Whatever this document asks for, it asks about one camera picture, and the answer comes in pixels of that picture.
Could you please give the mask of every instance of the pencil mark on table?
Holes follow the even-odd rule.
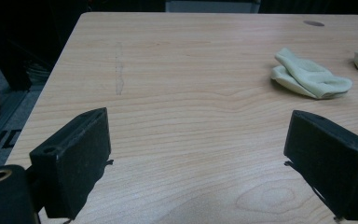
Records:
[[[116,95],[121,95],[124,87],[123,78],[123,62],[121,57],[123,56],[123,46],[120,42],[115,45],[115,68],[116,68]]]

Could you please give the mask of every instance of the table top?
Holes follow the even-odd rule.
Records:
[[[287,91],[269,78],[282,48],[353,87]],[[86,13],[7,164],[28,167],[69,120],[107,107],[115,162],[73,223],[333,223],[283,148],[294,109],[358,134],[355,51],[356,15]]]

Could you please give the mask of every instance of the wood grain surface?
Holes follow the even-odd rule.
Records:
[[[269,78],[282,48],[353,87],[287,91]],[[115,162],[72,223],[335,223],[283,147],[294,109],[358,134],[355,51],[356,15],[83,14],[7,164],[107,107]]]

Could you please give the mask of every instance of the light wood desk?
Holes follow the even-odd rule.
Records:
[[[352,89],[317,101],[270,81],[283,47]],[[358,134],[357,50],[354,15],[87,13],[7,163],[28,167],[32,149],[105,106],[115,162],[73,223],[334,223],[282,153],[294,109]]]

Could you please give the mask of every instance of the wooden table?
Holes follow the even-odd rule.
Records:
[[[352,89],[282,88],[269,76],[284,47]],[[107,107],[115,162],[73,223],[334,223],[282,153],[294,109],[358,134],[357,50],[355,15],[87,13],[7,163],[28,167],[70,119]]]

